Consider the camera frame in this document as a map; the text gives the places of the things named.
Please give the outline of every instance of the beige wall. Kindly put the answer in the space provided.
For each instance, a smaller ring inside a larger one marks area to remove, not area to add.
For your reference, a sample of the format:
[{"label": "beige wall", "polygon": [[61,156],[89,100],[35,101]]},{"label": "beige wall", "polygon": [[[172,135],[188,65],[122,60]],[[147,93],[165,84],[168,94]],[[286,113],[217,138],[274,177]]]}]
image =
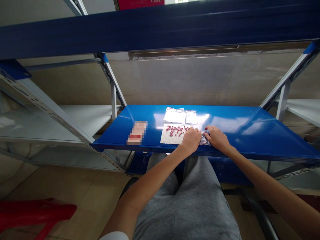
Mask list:
[{"label": "beige wall", "polygon": [[[152,61],[110,60],[128,104],[259,106],[301,53]],[[317,58],[289,98],[318,98]],[[58,104],[110,104],[98,64],[33,72],[32,80]]]}]

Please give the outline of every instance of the blue crossbeam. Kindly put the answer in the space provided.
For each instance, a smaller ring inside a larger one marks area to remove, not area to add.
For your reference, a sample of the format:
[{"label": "blue crossbeam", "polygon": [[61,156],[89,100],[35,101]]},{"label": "blue crossbeam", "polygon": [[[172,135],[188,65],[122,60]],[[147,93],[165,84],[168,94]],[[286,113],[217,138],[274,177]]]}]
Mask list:
[{"label": "blue crossbeam", "polygon": [[320,38],[320,1],[223,0],[0,28],[0,59]]}]

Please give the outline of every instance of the blue metal shelf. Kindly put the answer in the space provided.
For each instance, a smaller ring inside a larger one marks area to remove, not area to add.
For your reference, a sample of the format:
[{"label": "blue metal shelf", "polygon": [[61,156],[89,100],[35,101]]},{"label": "blue metal shelf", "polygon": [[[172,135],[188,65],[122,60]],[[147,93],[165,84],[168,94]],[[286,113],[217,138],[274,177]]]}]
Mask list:
[{"label": "blue metal shelf", "polygon": [[[101,149],[171,153],[177,145],[160,144],[166,107],[128,105],[93,146]],[[320,152],[260,107],[169,107],[196,110],[199,123],[194,127],[201,130],[207,125],[216,125],[227,135],[230,144],[248,159],[320,163]],[[135,120],[147,120],[148,129],[141,145],[127,145]],[[212,146],[199,146],[194,154],[225,157]]]},{"label": "blue metal shelf", "polygon": [[320,38],[320,1],[223,0],[0,28],[0,59]]}]

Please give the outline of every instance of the forearm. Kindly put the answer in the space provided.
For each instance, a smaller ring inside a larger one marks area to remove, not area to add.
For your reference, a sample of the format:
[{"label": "forearm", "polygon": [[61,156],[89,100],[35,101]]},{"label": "forearm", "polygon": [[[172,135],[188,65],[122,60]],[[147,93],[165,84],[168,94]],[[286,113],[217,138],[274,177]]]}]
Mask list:
[{"label": "forearm", "polygon": [[187,156],[182,146],[144,174],[119,200],[101,236],[113,231],[132,238],[137,217],[175,167]]},{"label": "forearm", "polygon": [[242,156],[235,148],[225,151],[250,179],[259,193],[302,239],[319,239],[320,213],[277,180]]},{"label": "forearm", "polygon": [[144,174],[120,199],[119,204],[130,203],[140,213],[159,190],[176,166],[185,159],[183,150],[177,147],[173,153]]}]

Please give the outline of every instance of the red box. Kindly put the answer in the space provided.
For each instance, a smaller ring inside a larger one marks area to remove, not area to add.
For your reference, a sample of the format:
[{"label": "red box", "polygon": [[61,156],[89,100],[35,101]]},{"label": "red box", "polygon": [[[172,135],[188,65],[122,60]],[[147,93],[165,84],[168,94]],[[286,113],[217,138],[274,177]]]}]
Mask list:
[{"label": "red box", "polygon": [[164,5],[165,0],[118,0],[120,10]]}]

